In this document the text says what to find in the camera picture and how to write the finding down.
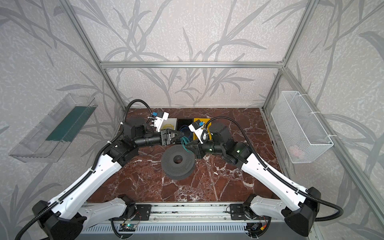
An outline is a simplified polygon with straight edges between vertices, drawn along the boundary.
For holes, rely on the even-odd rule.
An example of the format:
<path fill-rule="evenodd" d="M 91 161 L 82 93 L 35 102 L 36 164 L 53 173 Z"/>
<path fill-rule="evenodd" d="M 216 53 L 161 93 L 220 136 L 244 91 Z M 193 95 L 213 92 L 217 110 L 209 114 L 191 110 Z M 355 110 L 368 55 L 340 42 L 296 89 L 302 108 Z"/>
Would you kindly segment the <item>grey perforated spool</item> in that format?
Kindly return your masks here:
<path fill-rule="evenodd" d="M 195 155 L 186 151 L 182 145 L 175 145 L 165 150 L 161 158 L 161 166 L 170 179 L 184 180 L 195 170 Z"/>

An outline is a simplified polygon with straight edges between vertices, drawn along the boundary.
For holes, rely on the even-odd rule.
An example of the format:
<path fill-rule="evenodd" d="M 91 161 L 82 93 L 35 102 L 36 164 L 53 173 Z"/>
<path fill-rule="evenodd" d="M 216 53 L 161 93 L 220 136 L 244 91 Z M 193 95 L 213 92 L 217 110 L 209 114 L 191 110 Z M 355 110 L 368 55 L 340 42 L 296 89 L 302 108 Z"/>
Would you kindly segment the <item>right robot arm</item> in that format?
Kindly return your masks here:
<path fill-rule="evenodd" d="M 277 199 L 268 199 L 251 194 L 243 203 L 246 218 L 283 220 L 297 234 L 303 237 L 309 235 L 320 205 L 300 195 L 299 191 L 320 197 L 318 190 L 306 189 L 291 181 L 266 163 L 259 154 L 254 154 L 248 144 L 236 142 L 228 127 L 222 123 L 211 124 L 206 134 L 203 132 L 204 123 L 199 120 L 189 125 L 189 129 L 197 139 L 188 143 L 186 148 L 197 159 L 207 154 L 219 155 L 225 162 L 256 178 L 277 196 Z"/>

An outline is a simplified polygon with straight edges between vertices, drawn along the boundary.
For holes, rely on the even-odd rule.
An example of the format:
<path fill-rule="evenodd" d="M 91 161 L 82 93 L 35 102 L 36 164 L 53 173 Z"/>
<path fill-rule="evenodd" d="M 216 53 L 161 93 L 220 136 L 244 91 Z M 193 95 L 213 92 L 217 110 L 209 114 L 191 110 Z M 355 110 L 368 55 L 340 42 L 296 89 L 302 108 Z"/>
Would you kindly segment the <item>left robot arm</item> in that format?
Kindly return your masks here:
<path fill-rule="evenodd" d="M 168 146 L 184 135 L 170 129 L 160 130 L 142 118 L 129 118 L 122 126 L 122 132 L 97 153 L 91 168 L 80 178 L 50 201 L 34 205 L 34 222 L 49 240 L 74 240 L 88 227 L 133 216 L 135 201 L 126 195 L 93 207 L 83 205 L 106 180 L 138 156 L 140 148 Z"/>

